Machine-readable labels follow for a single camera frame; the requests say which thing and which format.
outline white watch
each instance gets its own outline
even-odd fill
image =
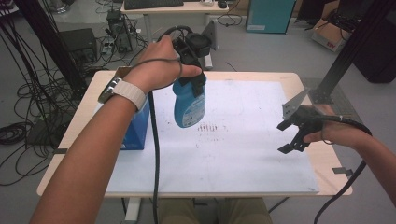
[[[104,104],[114,94],[123,96],[140,110],[146,101],[146,94],[136,85],[123,81],[121,77],[113,77],[99,96],[99,103]]]

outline blue spray bottle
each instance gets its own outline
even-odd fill
[[[204,117],[205,82],[204,73],[198,77],[181,77],[175,81],[175,122],[180,128],[188,128]]]

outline floor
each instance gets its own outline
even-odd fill
[[[16,26],[34,50],[40,51],[34,33],[26,21],[15,15]],[[66,29],[76,27],[75,24],[60,23]],[[91,26],[96,34],[103,35],[103,26]],[[311,40],[312,30],[305,30],[304,23],[290,23],[285,35],[250,34],[242,22],[237,26],[218,26],[219,49],[212,51],[213,71],[260,71],[260,72],[293,72],[300,77],[324,77],[337,53],[325,49]],[[13,106],[18,100],[16,92],[24,84],[21,73],[9,56],[5,44],[0,43],[0,127],[21,121],[14,113]],[[350,66],[345,76],[339,82],[347,99],[353,105],[362,122],[371,129],[373,135],[396,152],[394,136],[396,134],[396,82],[389,84],[372,84],[368,82],[360,71]],[[19,111],[26,109],[27,103],[18,105]],[[21,144],[0,146],[0,161],[14,152]],[[351,149],[334,146],[340,162],[347,169],[355,169],[361,158]],[[20,169],[26,172],[38,158],[23,157]],[[15,174],[13,160],[0,164],[0,183],[8,183],[19,176]],[[0,187],[0,223],[27,223],[32,215],[39,197],[35,193],[36,187],[44,173],[30,175],[20,182]],[[271,213],[274,223],[312,223],[320,207],[328,197],[292,197],[281,204]],[[270,197],[264,199],[270,208],[282,198]],[[216,200],[202,199],[198,202],[207,205],[197,206],[201,223],[211,224],[215,220]],[[151,204],[145,200],[141,204],[138,223],[153,223]],[[121,223],[124,214],[121,199],[104,199],[96,223]],[[332,204],[321,216],[319,223],[382,223],[396,222],[395,207],[385,191],[376,181],[370,169],[365,169],[353,185],[353,193]]]

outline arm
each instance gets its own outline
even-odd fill
[[[152,58],[176,58],[169,36],[150,44],[140,62]],[[174,81],[179,71],[178,62],[150,62],[136,67],[123,80],[148,93]],[[195,66],[183,65],[182,71],[183,77],[201,74]],[[133,103],[118,95],[102,106],[68,149],[31,223],[94,223],[135,111]]]
[[[334,114],[329,106],[322,106],[322,109],[330,115]],[[349,125],[326,122],[322,131],[324,140],[351,147],[361,155],[396,206],[396,155],[371,135]],[[304,141],[321,141],[321,136],[321,132],[311,133]]]

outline blue box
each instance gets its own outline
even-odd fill
[[[142,150],[145,148],[149,123],[149,100],[134,114],[123,138],[121,150]]]
[[[295,0],[250,0],[247,32],[285,34]]]

